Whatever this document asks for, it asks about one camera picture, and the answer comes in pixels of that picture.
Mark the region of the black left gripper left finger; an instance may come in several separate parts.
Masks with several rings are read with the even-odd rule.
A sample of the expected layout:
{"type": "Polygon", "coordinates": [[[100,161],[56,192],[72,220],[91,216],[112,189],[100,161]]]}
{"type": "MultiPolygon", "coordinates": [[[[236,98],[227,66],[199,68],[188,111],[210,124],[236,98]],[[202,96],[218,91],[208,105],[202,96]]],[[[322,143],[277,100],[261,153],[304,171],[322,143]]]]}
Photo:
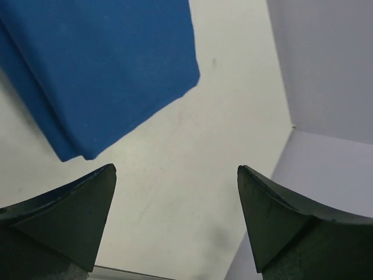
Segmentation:
{"type": "Polygon", "coordinates": [[[1,279],[87,279],[114,196],[106,164],[34,198],[1,208],[1,279]]]}

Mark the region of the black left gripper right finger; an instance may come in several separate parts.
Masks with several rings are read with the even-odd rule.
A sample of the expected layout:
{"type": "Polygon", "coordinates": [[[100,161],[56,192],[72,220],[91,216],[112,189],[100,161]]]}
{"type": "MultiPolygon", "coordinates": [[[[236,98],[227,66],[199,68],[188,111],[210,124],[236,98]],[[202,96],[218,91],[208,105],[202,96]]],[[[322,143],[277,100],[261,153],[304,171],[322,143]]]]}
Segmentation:
{"type": "Polygon", "coordinates": [[[372,219],[283,187],[248,166],[237,183],[263,279],[371,279],[372,219]]]}

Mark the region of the blue surgical drape cloth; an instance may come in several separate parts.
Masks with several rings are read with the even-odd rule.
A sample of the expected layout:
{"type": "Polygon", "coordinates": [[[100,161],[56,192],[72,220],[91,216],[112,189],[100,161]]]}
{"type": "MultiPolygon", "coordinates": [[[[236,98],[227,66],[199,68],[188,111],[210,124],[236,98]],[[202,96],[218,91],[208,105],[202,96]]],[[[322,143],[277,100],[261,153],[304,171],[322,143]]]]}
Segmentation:
{"type": "Polygon", "coordinates": [[[2,1],[1,67],[63,162],[198,83],[188,1],[2,1]]]}

